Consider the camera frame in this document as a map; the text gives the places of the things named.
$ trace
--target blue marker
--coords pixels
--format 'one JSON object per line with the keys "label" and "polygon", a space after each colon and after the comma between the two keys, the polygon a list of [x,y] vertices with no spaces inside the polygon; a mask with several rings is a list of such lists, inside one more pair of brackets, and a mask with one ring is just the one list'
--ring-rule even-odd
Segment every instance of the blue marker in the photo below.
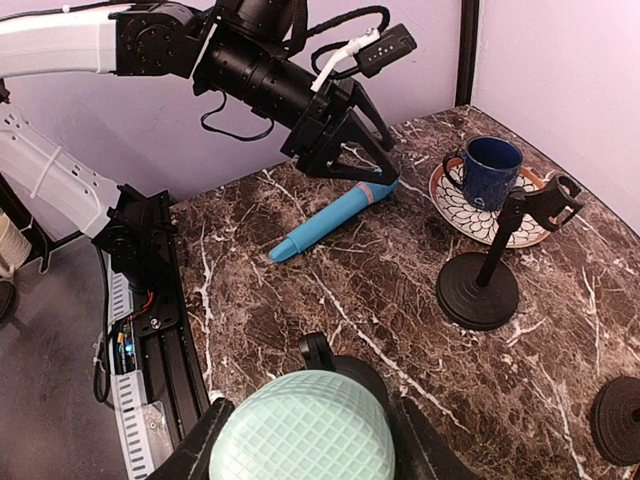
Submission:
{"label": "blue marker", "polygon": [[400,178],[391,186],[359,183],[287,235],[280,245],[271,250],[269,257],[276,263],[283,263],[304,252],[365,208],[387,198],[399,183]]}

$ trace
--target lavender wall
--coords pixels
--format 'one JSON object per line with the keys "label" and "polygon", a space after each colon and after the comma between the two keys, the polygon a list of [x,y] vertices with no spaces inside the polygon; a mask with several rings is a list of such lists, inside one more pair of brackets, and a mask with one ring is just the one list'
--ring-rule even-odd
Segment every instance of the lavender wall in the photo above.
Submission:
{"label": "lavender wall", "polygon": [[[213,0],[187,1],[206,8]],[[72,5],[86,2],[73,1]],[[453,104],[457,65],[460,0],[324,1],[310,0],[311,23],[361,6],[383,3],[393,21],[404,22],[419,50],[373,80],[364,81],[389,123],[426,115]],[[0,16],[17,11],[58,7],[59,0],[3,0]],[[359,35],[378,19],[357,21],[310,42],[297,62],[308,66],[312,49]],[[219,104],[214,93],[195,98],[191,84],[179,78],[117,78],[58,74],[11,79],[13,104],[43,133],[60,142],[80,161],[118,182],[150,195],[168,188],[184,199],[273,165],[287,132],[242,144],[208,134],[200,116]],[[249,108],[231,100],[216,121],[240,133],[264,127]],[[55,236],[72,227],[46,206],[39,217]]]}
{"label": "lavender wall", "polygon": [[483,2],[474,104],[640,232],[640,2]]}

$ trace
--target marble table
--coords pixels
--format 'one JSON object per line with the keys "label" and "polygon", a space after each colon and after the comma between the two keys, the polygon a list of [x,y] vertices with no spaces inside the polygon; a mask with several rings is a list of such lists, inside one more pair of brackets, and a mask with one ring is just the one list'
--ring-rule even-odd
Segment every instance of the marble table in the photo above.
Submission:
{"label": "marble table", "polygon": [[[269,251],[349,182],[285,164],[174,208],[188,311],[211,397],[236,404],[300,368],[300,336],[325,332],[338,354],[370,362],[413,398],[458,456],[487,479],[620,479],[589,433],[608,380],[640,376],[640,240],[596,198],[543,244],[510,251],[517,315],[463,331],[434,286],[452,256],[486,251],[438,214],[429,177],[445,153],[489,134],[518,145],[541,177],[557,165],[477,109],[393,128],[403,181],[321,246],[285,265]],[[352,160],[358,150],[346,151]]]}

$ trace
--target gray floor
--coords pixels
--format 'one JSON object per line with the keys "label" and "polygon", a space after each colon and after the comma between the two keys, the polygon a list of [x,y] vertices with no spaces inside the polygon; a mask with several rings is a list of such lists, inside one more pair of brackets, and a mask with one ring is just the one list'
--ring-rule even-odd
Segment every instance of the gray floor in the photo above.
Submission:
{"label": "gray floor", "polygon": [[81,239],[15,278],[19,305],[0,325],[0,479],[125,479],[115,416],[92,394],[102,279]]}

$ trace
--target blue mug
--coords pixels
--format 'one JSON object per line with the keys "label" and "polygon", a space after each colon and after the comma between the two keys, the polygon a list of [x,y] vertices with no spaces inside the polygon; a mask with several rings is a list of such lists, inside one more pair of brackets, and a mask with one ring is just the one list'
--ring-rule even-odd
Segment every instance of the blue mug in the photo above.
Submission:
{"label": "blue mug", "polygon": [[[462,182],[449,172],[449,163],[462,158]],[[500,211],[522,167],[522,153],[515,145],[496,137],[476,137],[463,151],[448,155],[442,166],[451,184],[470,205],[485,212]]]}

